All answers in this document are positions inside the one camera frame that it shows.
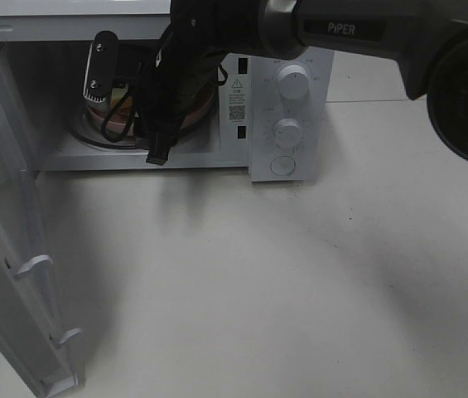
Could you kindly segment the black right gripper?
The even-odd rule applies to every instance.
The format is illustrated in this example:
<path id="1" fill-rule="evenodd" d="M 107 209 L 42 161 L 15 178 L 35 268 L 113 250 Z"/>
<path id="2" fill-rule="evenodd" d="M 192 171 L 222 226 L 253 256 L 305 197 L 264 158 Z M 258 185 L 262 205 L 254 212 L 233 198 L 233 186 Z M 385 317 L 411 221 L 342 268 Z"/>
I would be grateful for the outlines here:
<path id="1" fill-rule="evenodd" d="M 224 84 L 214 80 L 224 58 L 223 51 L 191 49 L 176 39 L 155 48 L 119 43 L 117 82 L 129 89 L 117 107 L 131 96 L 135 112 L 119 136 L 133 128 L 136 137 L 148 137 L 146 163 L 164 166 L 197 95 L 208 83 Z"/>

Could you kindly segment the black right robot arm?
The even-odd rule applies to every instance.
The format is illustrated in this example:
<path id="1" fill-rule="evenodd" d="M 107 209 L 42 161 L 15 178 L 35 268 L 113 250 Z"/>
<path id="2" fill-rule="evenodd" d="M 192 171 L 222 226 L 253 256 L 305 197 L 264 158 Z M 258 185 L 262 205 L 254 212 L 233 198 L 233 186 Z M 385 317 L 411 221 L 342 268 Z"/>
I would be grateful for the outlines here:
<path id="1" fill-rule="evenodd" d="M 390 59 L 468 161 L 468 1 L 174 1 L 138 96 L 147 161 L 166 163 L 195 97 L 231 53 L 291 60 L 309 47 Z"/>

